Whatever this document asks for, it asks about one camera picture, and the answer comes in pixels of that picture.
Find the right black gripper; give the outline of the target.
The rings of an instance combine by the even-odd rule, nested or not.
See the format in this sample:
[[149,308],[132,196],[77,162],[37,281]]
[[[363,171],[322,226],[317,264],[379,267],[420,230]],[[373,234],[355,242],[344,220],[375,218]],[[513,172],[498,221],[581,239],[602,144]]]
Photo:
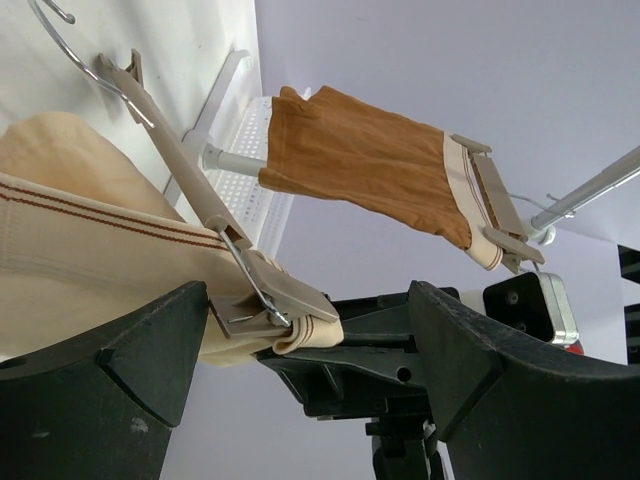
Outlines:
[[[344,339],[334,347],[257,354],[310,418],[418,416],[431,409],[410,322],[407,292],[335,301]],[[434,424],[419,419],[373,419],[377,480],[447,478]]]

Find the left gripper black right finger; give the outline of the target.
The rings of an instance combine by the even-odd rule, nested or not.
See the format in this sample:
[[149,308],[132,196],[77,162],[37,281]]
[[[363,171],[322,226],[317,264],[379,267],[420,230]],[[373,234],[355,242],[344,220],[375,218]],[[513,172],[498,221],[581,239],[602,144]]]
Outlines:
[[635,479],[639,370],[566,352],[409,288],[431,411],[458,479]]

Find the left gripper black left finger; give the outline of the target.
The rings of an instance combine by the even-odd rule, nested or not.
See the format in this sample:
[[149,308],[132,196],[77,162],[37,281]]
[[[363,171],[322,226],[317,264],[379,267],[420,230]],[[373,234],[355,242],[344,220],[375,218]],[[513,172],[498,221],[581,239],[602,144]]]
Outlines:
[[189,282],[118,319],[1,364],[4,479],[157,479],[208,315]]

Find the wooden clip hanger with beige underwear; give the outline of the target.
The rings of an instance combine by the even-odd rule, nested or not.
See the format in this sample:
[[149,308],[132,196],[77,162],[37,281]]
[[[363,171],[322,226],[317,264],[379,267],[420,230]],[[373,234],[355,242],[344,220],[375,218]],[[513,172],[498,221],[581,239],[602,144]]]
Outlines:
[[319,290],[289,276],[252,249],[252,242],[233,218],[204,173],[188,158],[155,101],[137,76],[139,61],[131,58],[126,69],[103,59],[111,75],[106,80],[78,57],[50,23],[38,1],[29,3],[35,16],[65,55],[103,89],[117,95],[129,108],[164,160],[173,178],[205,228],[214,231],[228,248],[251,292],[241,297],[213,296],[211,308],[224,335],[234,337],[276,337],[308,317],[329,324],[339,322],[331,302]]

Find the beige underwear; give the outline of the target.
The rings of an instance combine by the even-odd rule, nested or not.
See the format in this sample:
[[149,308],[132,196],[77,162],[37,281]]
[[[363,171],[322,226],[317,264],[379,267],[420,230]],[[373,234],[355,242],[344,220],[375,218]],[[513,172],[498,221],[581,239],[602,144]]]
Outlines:
[[250,286],[211,230],[82,118],[46,112],[1,138],[1,356],[25,355],[202,281]]

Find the wooden hanger with brown underwear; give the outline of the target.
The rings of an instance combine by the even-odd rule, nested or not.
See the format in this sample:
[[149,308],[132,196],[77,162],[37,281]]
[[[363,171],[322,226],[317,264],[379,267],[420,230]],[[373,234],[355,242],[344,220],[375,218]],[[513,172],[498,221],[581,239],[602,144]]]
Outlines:
[[544,264],[542,252],[529,242],[550,244],[555,228],[538,230],[523,223],[513,204],[517,197],[507,191],[491,148],[446,133],[443,150],[449,186],[471,231],[467,255],[486,270],[504,266],[514,274],[524,262]]

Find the brown underwear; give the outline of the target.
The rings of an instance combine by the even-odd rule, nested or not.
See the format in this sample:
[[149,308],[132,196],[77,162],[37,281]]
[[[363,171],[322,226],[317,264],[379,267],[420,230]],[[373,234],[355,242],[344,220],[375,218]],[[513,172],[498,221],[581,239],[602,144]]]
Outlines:
[[271,100],[262,187],[347,201],[440,236],[486,270],[501,248],[467,149],[441,129],[366,104],[328,86],[308,99],[284,87]]

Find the white plastic basket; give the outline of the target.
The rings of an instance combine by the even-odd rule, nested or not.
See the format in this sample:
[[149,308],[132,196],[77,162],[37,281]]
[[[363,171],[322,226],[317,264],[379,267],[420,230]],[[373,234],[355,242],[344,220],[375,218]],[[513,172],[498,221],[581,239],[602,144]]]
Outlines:
[[294,197],[260,185],[266,167],[272,98],[252,99],[232,138],[220,149],[209,143],[202,167],[212,186],[255,247],[270,257],[279,249]]

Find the white clothes rack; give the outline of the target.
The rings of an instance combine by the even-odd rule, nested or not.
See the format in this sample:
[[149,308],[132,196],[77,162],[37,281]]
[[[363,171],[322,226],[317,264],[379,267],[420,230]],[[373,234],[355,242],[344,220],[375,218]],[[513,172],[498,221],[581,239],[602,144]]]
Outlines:
[[[257,60],[246,50],[231,52],[224,61],[195,125],[183,137],[189,157],[197,166],[203,169],[202,154],[209,143],[220,149],[231,146],[249,102],[256,97],[264,97],[261,94]],[[540,214],[523,223],[538,230],[554,227],[559,220],[572,217],[581,207],[638,174],[639,151],[633,149],[569,194],[542,207]]]

